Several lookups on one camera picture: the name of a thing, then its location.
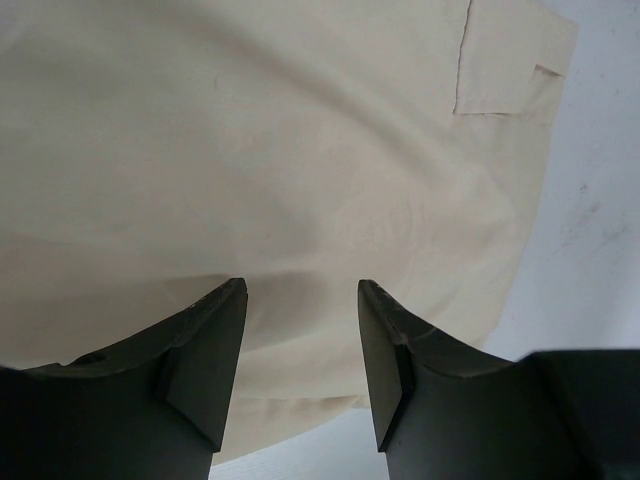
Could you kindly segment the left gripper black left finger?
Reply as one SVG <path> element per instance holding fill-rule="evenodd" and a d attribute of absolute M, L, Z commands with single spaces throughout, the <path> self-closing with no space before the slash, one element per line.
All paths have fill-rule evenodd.
<path fill-rule="evenodd" d="M 169 405 L 219 452 L 228 417 L 248 303 L 246 281 L 232 278 L 184 310 L 68 365 L 26 369 L 34 378 L 97 380 L 158 360 L 155 399 Z"/>

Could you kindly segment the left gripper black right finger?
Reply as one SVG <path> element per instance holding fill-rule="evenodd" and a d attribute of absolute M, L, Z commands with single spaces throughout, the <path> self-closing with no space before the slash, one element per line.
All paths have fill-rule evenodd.
<path fill-rule="evenodd" d="M 417 365 L 438 376 L 467 379 L 510 364 L 419 318 L 373 280 L 358 282 L 358 322 L 380 452 L 388 449 L 416 391 Z"/>

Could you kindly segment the beige trousers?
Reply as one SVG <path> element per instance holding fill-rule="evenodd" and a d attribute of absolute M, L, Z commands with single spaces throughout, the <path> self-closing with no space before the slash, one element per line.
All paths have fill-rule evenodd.
<path fill-rule="evenodd" d="M 577 33 L 538 1 L 3 2 L 2 363 L 242 277 L 221 463 L 367 405 L 362 279 L 481 343 Z"/>

